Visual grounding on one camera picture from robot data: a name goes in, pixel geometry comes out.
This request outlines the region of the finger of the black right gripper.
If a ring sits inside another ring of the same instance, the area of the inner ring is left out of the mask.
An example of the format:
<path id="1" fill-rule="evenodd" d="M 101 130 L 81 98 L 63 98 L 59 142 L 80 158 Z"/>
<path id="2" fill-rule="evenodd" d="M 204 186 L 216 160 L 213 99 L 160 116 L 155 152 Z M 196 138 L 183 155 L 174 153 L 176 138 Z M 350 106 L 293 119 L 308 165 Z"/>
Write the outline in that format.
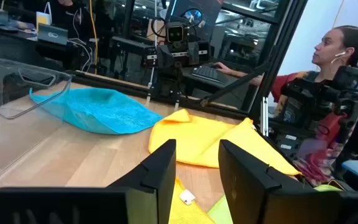
<path id="1" fill-rule="evenodd" d="M 188 64 L 198 65 L 200 63 L 199 45 L 197 42 L 188 43 Z"/>
<path id="2" fill-rule="evenodd" d="M 167 45 L 157 47 L 158 68 L 170 68 L 174 66 L 174 57 Z"/>

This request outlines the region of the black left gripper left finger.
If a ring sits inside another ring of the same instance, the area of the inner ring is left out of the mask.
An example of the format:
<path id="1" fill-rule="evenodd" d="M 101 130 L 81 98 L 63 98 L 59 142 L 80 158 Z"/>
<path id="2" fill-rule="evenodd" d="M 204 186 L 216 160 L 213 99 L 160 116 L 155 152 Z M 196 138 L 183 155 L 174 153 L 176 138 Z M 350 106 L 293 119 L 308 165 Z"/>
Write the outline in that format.
<path id="1" fill-rule="evenodd" d="M 113 224 L 168 224 L 176 175 L 176 140 L 169 139 L 107 186 Z"/>

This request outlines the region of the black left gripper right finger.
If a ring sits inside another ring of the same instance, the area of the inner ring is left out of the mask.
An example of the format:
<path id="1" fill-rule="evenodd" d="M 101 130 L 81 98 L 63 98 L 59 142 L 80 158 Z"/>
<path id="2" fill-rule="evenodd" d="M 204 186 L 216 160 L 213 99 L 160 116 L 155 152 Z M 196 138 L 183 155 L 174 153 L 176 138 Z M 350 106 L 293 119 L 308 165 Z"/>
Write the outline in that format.
<path id="1" fill-rule="evenodd" d="M 318 192 L 228 140 L 219 171 L 233 224 L 339 224 L 338 192 Z"/>

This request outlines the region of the yellow-orange microfiber towel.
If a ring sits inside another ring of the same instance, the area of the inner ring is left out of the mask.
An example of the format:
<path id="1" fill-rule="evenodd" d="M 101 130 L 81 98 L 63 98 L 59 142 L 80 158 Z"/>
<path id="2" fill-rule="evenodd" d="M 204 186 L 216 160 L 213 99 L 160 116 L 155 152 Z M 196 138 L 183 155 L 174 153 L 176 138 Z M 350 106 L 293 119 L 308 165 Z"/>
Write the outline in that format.
<path id="1" fill-rule="evenodd" d="M 186 205 L 180 194 L 185 190 L 183 183 L 176 178 L 168 224 L 214 224 L 212 219 L 196 202 Z"/>
<path id="2" fill-rule="evenodd" d="M 169 139 L 176 140 L 176 160 L 185 164 L 218 168 L 219 142 L 223 139 L 286 175 L 300 174 L 254 129 L 249 118 L 229 124 L 178 110 L 153 126 L 149 152 L 153 153 Z"/>

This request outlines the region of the turquoise microfiber towel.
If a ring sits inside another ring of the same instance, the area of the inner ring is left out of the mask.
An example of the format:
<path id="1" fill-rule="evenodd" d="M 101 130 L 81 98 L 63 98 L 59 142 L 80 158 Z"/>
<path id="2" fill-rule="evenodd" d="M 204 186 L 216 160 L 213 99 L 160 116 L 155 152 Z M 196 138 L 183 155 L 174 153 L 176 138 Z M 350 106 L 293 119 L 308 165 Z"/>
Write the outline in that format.
<path id="1" fill-rule="evenodd" d="M 133 134 L 153 127 L 163 117 L 133 98 L 112 89 L 76 88 L 63 96 L 36 95 L 29 92 L 34 103 L 82 130 L 98 134 Z"/>

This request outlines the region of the person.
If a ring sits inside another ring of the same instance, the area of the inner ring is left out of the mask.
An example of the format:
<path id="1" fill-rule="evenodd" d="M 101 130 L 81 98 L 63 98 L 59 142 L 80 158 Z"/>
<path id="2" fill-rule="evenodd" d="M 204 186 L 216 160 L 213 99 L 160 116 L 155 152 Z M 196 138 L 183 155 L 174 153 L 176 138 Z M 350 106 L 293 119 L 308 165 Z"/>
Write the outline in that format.
<path id="1" fill-rule="evenodd" d="M 277 76 L 272 89 L 276 108 L 273 116 L 275 118 L 283 115 L 285 118 L 292 118 L 295 114 L 293 110 L 288 111 L 285 105 L 288 97 L 281 94 L 283 86 L 296 78 L 303 78 L 310 82 L 322 82 L 332 80 L 341 66 L 358 66 L 358 27 L 339 26 L 331 29 L 321 39 L 321 43 L 314 47 L 312 63 L 319 67 L 319 71 L 296 72 L 288 75 Z M 346 52 L 334 63 L 331 61 L 336 54 Z M 333 140 L 324 149 L 318 149 L 308 155 L 305 159 L 298 158 L 293 161 L 295 166 L 301 170 L 305 179 L 313 186 L 328 183 L 333 180 L 334 163 L 343 152 L 349 138 L 345 138 L 343 143 Z"/>
<path id="2" fill-rule="evenodd" d="M 70 39 L 78 38 L 84 42 L 93 38 L 90 12 L 74 0 L 49 0 L 52 10 L 52 24 L 66 29 Z"/>

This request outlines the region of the grey box with logo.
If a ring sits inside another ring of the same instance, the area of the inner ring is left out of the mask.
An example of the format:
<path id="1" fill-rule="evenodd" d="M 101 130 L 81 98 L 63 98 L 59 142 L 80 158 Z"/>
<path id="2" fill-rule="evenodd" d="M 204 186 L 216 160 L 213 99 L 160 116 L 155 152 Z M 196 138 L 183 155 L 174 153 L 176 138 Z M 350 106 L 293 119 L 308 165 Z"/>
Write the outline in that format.
<path id="1" fill-rule="evenodd" d="M 55 26 L 39 24 L 37 39 L 38 41 L 66 45 L 68 42 L 68 31 Z"/>

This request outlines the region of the yellow paper bag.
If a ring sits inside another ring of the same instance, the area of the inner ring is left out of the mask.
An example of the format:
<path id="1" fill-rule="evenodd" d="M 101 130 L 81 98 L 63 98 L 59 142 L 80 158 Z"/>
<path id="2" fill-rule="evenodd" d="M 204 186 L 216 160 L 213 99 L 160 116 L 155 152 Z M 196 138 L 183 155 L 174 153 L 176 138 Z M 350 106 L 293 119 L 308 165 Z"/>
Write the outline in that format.
<path id="1" fill-rule="evenodd" d="M 39 31 L 40 25 L 51 25 L 52 24 L 52 10 L 49 2 L 45 4 L 43 12 L 36 12 L 36 30 Z"/>

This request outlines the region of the white earphone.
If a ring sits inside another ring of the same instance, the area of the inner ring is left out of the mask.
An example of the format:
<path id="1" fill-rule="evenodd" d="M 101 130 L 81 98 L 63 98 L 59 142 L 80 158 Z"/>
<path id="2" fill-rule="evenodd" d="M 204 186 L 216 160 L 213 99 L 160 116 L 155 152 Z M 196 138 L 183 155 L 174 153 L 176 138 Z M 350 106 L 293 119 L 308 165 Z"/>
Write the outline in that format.
<path id="1" fill-rule="evenodd" d="M 336 54 L 336 55 L 334 56 L 334 59 L 331 61 L 331 64 L 334 63 L 338 58 L 340 58 L 341 56 L 343 56 L 343 55 L 345 55 L 345 54 L 346 54 L 346 52 L 341 52 L 341 53 L 339 53 L 339 54 Z"/>

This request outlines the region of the clear plastic bin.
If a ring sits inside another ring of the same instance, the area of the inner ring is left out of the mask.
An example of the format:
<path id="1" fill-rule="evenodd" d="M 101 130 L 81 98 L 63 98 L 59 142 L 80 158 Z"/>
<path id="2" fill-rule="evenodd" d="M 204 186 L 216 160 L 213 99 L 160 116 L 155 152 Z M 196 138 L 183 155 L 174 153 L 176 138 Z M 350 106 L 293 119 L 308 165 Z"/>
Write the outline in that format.
<path id="1" fill-rule="evenodd" d="M 0 58 L 0 177 L 63 125 L 71 76 Z"/>

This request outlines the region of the silver metal bracket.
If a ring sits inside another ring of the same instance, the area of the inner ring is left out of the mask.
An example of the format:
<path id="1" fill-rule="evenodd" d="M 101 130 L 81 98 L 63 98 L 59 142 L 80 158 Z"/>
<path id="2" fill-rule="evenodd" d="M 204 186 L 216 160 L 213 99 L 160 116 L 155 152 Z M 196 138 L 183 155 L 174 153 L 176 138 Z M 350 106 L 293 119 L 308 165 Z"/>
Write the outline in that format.
<path id="1" fill-rule="evenodd" d="M 260 132 L 263 136 L 269 136 L 269 106 L 268 98 L 263 97 L 260 104 Z"/>

